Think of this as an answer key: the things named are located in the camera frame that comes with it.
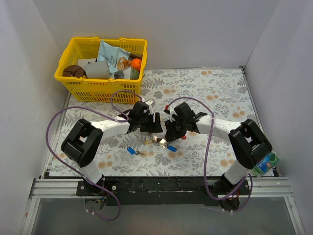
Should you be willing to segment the yellow key tag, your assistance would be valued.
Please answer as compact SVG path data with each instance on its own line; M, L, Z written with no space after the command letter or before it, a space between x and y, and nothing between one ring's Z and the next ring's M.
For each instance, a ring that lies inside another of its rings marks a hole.
M152 143L153 143L153 140L152 140L152 139L145 141L145 145L149 145L149 144L152 144Z

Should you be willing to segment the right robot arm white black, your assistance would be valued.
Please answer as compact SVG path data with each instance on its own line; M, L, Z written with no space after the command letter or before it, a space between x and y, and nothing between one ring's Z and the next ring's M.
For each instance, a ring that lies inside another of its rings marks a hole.
M168 142L184 139L187 132L208 134L230 142L236 160L216 183L208 187L213 191L234 194L246 174L272 151L271 143L251 119L232 122L204 112L196 114L185 102L175 108L166 106L164 112L169 116L165 121Z

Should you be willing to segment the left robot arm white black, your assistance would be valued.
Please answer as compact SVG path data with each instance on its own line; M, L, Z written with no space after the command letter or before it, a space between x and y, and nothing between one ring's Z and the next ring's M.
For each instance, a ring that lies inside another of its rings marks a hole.
M163 132L160 113L152 112L153 102L138 101L132 109L115 118L104 121L78 120L61 145L61 151L75 163L78 171L89 182L87 190L94 196L100 195L104 184L103 175L94 161L101 140L117 135L126 135L136 130L145 133Z

